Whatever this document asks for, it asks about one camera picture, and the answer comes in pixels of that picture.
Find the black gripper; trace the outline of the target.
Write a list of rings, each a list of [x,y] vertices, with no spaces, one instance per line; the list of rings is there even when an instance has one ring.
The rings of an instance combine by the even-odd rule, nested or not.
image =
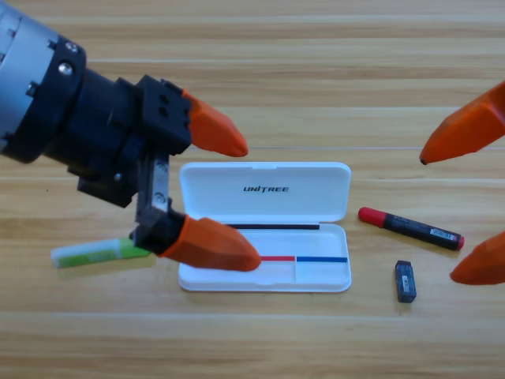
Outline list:
[[[192,143],[225,156],[249,153],[233,121],[168,81],[110,81],[87,70],[77,100],[44,155],[78,176],[78,189],[127,207],[138,195],[137,246],[161,255],[178,239],[185,217],[171,208],[169,159]]]

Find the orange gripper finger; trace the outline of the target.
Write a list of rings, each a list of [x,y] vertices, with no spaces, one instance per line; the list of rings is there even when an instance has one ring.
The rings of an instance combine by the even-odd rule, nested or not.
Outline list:
[[[440,162],[478,152],[504,136],[504,83],[447,116],[431,134],[419,159]]]
[[[261,257],[236,229],[209,218],[184,218],[175,242],[160,257],[194,268],[250,272],[260,266]]]
[[[504,283],[504,232],[476,246],[454,268],[450,278],[466,285]]]

